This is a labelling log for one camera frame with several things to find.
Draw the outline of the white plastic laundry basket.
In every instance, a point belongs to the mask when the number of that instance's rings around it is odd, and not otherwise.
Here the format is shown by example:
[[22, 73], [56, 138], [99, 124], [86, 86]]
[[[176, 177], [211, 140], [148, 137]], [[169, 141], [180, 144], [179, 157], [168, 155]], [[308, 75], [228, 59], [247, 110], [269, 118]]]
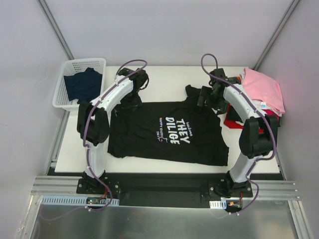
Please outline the white plastic laundry basket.
[[65, 86], [64, 76], [74, 76], [77, 73], [84, 72], [87, 68], [93, 68], [102, 75], [100, 86], [100, 95], [104, 90], [104, 82], [106, 76], [106, 60], [104, 58], [84, 58], [66, 61], [60, 70], [57, 80], [52, 104], [56, 108], [62, 108], [66, 111], [77, 111], [79, 104], [78, 99], [69, 100], [67, 89]]

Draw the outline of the magenta t shirt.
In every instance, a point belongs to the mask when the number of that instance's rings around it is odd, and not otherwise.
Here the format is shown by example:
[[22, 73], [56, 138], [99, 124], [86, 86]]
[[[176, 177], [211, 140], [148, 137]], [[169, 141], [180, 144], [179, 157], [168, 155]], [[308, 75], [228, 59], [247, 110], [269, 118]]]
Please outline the magenta t shirt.
[[277, 120], [280, 120], [280, 116], [277, 115], [275, 112], [273, 112], [272, 110], [269, 109], [265, 109], [264, 112], [269, 115], [269, 116], [275, 116], [277, 118]]

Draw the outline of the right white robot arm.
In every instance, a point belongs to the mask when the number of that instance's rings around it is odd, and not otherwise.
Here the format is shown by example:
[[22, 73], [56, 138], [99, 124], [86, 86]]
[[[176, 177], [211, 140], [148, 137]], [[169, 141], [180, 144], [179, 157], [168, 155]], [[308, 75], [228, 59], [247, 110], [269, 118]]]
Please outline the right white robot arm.
[[232, 106], [244, 124], [239, 137], [240, 155], [225, 179], [213, 189], [216, 195], [230, 198], [249, 186], [251, 172], [259, 161], [276, 154], [279, 122], [275, 115], [256, 108], [238, 77], [226, 77], [222, 68], [215, 68], [208, 75], [209, 86], [201, 88], [195, 109], [202, 112], [207, 106], [224, 114]]

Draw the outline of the red t shirt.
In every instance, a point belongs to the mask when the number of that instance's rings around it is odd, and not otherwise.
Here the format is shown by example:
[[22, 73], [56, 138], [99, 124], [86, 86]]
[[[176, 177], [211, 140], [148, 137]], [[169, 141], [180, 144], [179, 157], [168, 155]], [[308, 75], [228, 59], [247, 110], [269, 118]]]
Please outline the red t shirt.
[[229, 104], [224, 120], [224, 125], [230, 129], [243, 129], [244, 123], [235, 109]]

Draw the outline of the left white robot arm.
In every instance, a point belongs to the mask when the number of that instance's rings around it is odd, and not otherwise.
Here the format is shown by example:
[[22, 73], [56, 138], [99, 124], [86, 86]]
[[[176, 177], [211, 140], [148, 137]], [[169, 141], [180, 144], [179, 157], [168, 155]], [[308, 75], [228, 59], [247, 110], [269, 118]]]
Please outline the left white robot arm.
[[86, 149], [84, 178], [90, 178], [88, 188], [99, 194], [105, 190], [106, 182], [103, 156], [104, 142], [110, 134], [109, 116], [114, 109], [137, 109], [142, 105], [139, 91], [148, 86], [149, 77], [142, 68], [122, 68], [116, 72], [113, 83], [90, 102], [78, 107], [77, 131]]

